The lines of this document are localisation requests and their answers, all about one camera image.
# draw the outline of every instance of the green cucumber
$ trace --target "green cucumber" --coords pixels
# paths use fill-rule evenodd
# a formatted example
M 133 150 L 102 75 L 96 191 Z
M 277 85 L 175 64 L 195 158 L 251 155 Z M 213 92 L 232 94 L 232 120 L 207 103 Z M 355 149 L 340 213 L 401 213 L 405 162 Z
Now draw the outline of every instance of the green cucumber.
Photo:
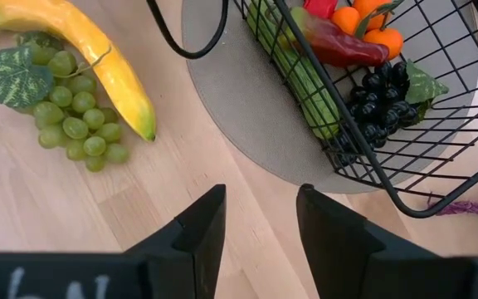
M 276 39 L 276 24 L 267 18 L 267 16 L 271 16 L 271 13 L 267 11 L 266 0 L 252 0 L 246 21 L 252 32 L 256 34 L 258 1 L 261 1 L 258 37 L 265 51 L 271 53 L 271 46 Z M 302 103 L 300 107 L 304 112 L 305 120 L 313 129 L 315 136 L 322 140 L 328 140 L 333 137 L 332 133 L 336 135 L 339 132 L 339 125 L 335 124 L 339 120 L 339 109 L 331 99 L 329 92 L 325 89 L 325 85 L 313 68 L 311 61 L 305 56 L 300 56 L 293 49 L 282 50 L 278 46 L 274 49 L 274 60 L 284 74 L 289 73 L 291 64 L 297 61 L 297 59 L 300 59 L 301 63 L 295 66 L 288 79 L 291 90 L 293 90 L 295 96 Z M 320 88 L 320 92 L 310 96 L 317 91 L 315 84 Z

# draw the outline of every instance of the light wooden floor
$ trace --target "light wooden floor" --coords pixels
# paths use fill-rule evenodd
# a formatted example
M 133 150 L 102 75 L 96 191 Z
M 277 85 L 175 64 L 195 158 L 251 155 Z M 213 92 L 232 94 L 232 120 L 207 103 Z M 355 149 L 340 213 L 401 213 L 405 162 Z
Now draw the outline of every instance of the light wooden floor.
M 227 240 L 217 297 L 318 297 L 299 242 L 298 187 L 251 162 L 219 131 L 185 60 L 165 44 L 145 1 L 74 2 L 134 65 L 156 108 L 158 138 L 150 144 L 128 134 L 130 163 L 89 174 L 82 164 L 66 160 L 62 150 L 41 149 L 31 118 L 0 106 L 0 251 L 119 252 L 224 183 Z M 180 40 L 181 1 L 159 4 Z M 0 48 L 10 44 L 9 35 L 0 35 Z M 447 171 L 476 170 L 478 146 Z M 451 186 L 430 181 L 426 188 Z M 401 215 L 381 191 L 332 196 L 433 252 L 478 254 L 477 216 L 416 220 Z M 405 199 L 420 207 L 425 201 Z M 478 201 L 478 184 L 462 199 Z

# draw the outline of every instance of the purple object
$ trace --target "purple object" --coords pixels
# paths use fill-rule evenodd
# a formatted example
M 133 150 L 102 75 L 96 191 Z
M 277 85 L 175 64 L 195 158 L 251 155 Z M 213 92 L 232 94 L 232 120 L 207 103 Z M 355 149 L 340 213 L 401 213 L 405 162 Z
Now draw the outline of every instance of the purple object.
M 470 201 L 457 201 L 445 207 L 442 211 L 437 213 L 440 215 L 451 215 L 458 213 L 476 213 L 478 214 L 478 203 L 473 203 Z

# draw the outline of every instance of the fruit basket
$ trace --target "fruit basket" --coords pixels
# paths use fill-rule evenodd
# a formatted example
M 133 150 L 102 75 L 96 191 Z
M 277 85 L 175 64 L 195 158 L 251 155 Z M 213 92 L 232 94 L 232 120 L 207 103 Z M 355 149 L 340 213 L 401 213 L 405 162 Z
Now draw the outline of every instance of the fruit basket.
M 361 184 L 386 190 L 397 208 L 414 218 L 427 218 L 440 212 L 478 182 L 478 171 L 472 175 L 443 174 L 439 171 L 446 169 L 457 156 L 478 141 L 478 127 L 473 129 L 469 125 L 478 124 L 478 104 L 471 104 L 473 95 L 478 91 L 478 82 L 474 85 L 468 84 L 465 78 L 465 72 L 472 66 L 477 66 L 478 75 L 478 26 L 470 24 L 466 17 L 466 10 L 472 9 L 472 3 L 470 0 L 462 3 L 451 0 L 449 5 L 452 9 L 449 12 L 443 13 L 440 17 L 429 17 L 422 8 L 425 1 L 406 0 L 404 11 L 394 14 L 388 20 L 388 23 L 393 23 L 412 12 L 418 12 L 422 15 L 423 25 L 413 34 L 404 37 L 406 46 L 396 58 L 397 61 L 392 61 L 393 67 L 385 71 L 383 66 L 341 68 L 320 63 L 315 55 L 315 49 L 300 30 L 295 16 L 291 15 L 284 0 L 251 2 L 234 0 L 255 39 L 267 52 L 269 57 L 267 62 L 275 66 L 283 83 L 296 99 L 305 120 L 319 141 L 319 147 L 326 153 L 335 173 Z M 348 0 L 345 4 L 351 6 L 352 2 Z M 451 16 L 459 17 L 467 34 L 444 41 L 444 38 L 437 34 L 437 27 Z M 417 39 L 423 32 L 436 38 L 436 48 L 426 53 L 418 53 L 417 57 L 410 55 L 411 53 L 406 55 L 406 51 L 411 52 L 410 41 Z M 460 63 L 456 56 L 461 55 L 452 52 L 450 46 L 465 41 L 471 42 L 476 47 L 476 56 L 469 56 L 467 58 L 469 61 L 464 57 L 464 61 Z M 393 77 L 405 76 L 408 64 L 418 65 L 420 61 L 436 54 L 444 57 L 442 60 L 447 63 L 449 69 L 432 76 L 438 80 L 454 77 L 460 82 L 461 91 L 433 97 L 418 105 L 398 104 L 402 105 L 401 108 L 398 107 L 401 110 L 411 108 L 412 113 L 416 111 L 421 114 L 418 122 L 407 118 L 405 111 L 403 112 L 405 123 L 402 117 L 397 115 L 399 119 L 397 123 L 400 125 L 390 127 L 389 132 L 381 133 L 386 134 L 385 137 L 377 139 L 378 132 L 371 134 L 371 129 L 360 124 L 355 116 L 356 105 L 349 103 L 349 99 L 359 96 L 357 94 L 361 87 L 355 86 L 361 85 L 362 81 L 369 88 L 378 78 L 377 74 L 387 72 L 389 74 L 385 75 L 389 78 L 387 86 L 394 87 L 396 79 Z M 349 82 L 350 88 L 343 82 Z M 401 87 L 398 91 L 404 95 L 407 93 L 407 90 L 403 92 Z M 420 109 L 424 104 L 425 110 L 421 113 Z M 470 133 L 469 139 L 454 139 L 456 134 L 461 132 Z M 374 135 L 376 139 L 371 140 L 370 135 Z M 445 148 L 448 151 L 444 156 L 442 152 Z M 422 160 L 426 160 L 430 166 L 424 170 L 414 169 L 413 166 Z M 394 186 L 393 179 L 404 174 L 412 175 L 410 182 Z M 448 179 L 455 184 L 451 184 L 451 189 L 444 194 L 417 188 L 428 179 Z M 415 194 L 437 202 L 425 210 L 415 210 L 400 199 L 400 193 Z

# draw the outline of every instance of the red pepper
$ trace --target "red pepper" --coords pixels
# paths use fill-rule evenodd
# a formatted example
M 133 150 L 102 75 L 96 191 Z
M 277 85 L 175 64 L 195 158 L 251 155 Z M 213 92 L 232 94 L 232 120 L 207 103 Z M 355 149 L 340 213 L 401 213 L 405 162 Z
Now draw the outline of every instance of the red pepper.
M 384 45 L 364 42 L 346 34 L 330 20 L 313 16 L 302 7 L 293 7 L 290 14 L 322 63 L 338 67 L 380 66 L 388 60 L 388 47 Z M 290 28 L 287 27 L 285 33 L 289 40 L 282 34 L 278 42 L 284 48 L 290 48 L 291 43 L 300 49 Z
M 337 1 L 338 0 L 305 0 L 304 8 L 316 17 L 329 20 L 337 7 Z

